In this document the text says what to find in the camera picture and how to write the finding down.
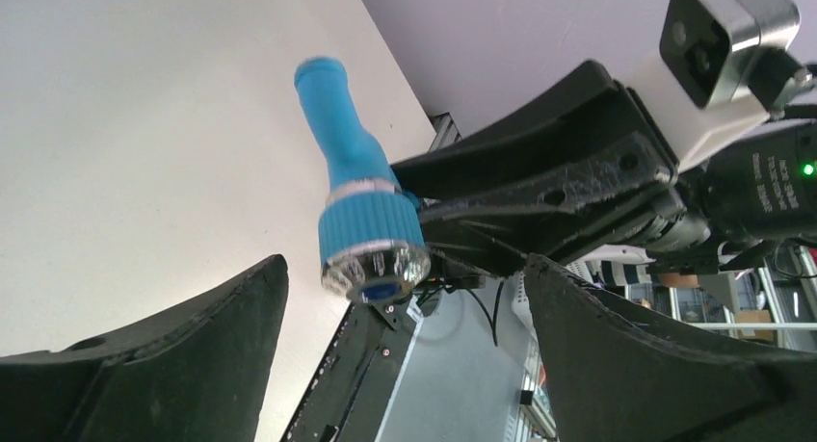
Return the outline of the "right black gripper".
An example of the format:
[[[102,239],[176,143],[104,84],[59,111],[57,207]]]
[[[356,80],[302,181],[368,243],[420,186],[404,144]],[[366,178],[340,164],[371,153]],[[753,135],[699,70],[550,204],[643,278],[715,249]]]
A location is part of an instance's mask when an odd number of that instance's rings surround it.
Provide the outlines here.
[[[587,60],[510,115],[392,169],[404,190],[451,199],[419,219],[431,253],[452,265],[507,276],[529,254],[646,264],[711,231],[675,190],[673,162],[646,135],[612,143],[637,117],[629,91]]]

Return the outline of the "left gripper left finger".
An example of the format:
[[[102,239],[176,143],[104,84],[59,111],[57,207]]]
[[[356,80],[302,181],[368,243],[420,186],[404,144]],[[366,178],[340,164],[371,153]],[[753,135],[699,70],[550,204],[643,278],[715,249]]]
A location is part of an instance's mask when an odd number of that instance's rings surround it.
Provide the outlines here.
[[[270,256],[63,351],[1,360],[5,441],[251,441],[288,296]]]

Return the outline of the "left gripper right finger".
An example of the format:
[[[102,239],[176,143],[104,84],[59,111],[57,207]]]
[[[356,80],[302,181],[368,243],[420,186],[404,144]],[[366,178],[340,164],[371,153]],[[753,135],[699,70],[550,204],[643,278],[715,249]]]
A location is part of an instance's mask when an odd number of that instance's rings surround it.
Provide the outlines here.
[[[564,441],[812,441],[816,356],[674,320],[538,254],[524,286]]]

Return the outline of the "blue plastic water faucet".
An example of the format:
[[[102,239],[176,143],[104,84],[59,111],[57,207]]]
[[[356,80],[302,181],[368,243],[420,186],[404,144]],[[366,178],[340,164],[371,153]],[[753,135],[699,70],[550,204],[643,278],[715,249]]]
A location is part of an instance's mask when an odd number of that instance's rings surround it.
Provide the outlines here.
[[[363,127],[338,60],[304,61],[294,86],[329,175],[318,221],[323,287],[353,303],[408,297],[431,269],[417,198],[404,191]]]

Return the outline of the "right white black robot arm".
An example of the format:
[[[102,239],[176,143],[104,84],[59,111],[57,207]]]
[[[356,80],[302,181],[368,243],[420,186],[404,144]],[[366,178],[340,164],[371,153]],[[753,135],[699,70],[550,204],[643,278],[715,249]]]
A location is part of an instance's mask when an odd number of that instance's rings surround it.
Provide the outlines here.
[[[639,95],[588,60],[491,126],[393,171],[421,198],[434,273],[507,276],[531,254],[567,264],[605,245],[714,273],[816,232],[816,123],[734,143],[681,171]]]

